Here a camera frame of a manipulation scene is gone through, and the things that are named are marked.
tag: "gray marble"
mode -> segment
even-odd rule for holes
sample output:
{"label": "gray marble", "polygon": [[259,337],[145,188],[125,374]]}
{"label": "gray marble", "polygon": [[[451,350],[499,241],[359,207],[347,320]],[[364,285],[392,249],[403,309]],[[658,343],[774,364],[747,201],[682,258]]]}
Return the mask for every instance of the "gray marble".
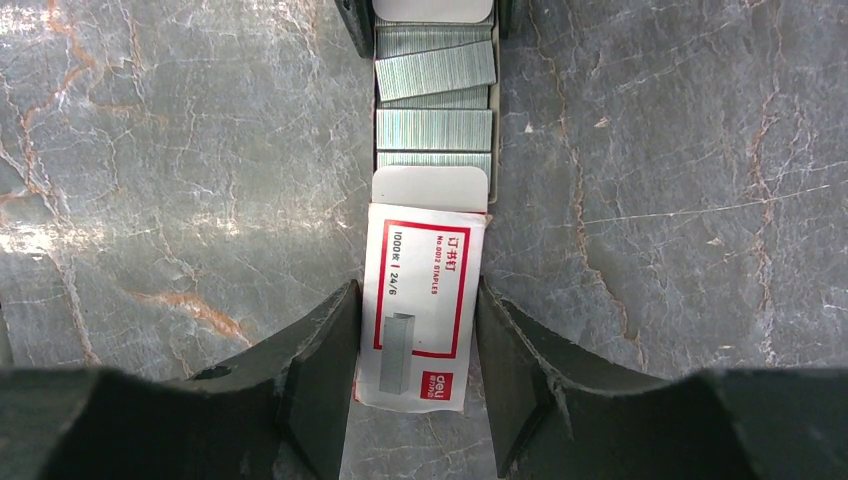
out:
{"label": "gray marble", "polygon": [[[655,375],[846,365],[848,2],[690,3],[531,2],[484,273]],[[372,70],[333,3],[147,5],[0,6],[0,362],[185,377],[362,275]],[[342,478],[494,478],[471,373],[463,414],[354,404]]]}

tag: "metal staples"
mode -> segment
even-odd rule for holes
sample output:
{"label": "metal staples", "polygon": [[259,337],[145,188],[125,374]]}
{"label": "metal staples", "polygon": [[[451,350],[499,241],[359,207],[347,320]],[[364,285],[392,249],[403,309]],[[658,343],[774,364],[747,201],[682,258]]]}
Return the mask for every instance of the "metal staples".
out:
{"label": "metal staples", "polygon": [[431,152],[377,152],[377,168],[388,165],[415,167],[477,167],[491,178],[491,153],[431,153]]}
{"label": "metal staples", "polygon": [[383,101],[497,82],[492,42],[483,41],[374,62]]}
{"label": "metal staples", "polygon": [[492,149],[491,110],[377,110],[378,150]]}
{"label": "metal staples", "polygon": [[380,102],[380,108],[485,110],[489,108],[489,87],[481,85],[462,90]]}
{"label": "metal staples", "polygon": [[390,58],[410,53],[458,47],[492,40],[492,31],[481,28],[430,28],[377,30],[377,58]]}

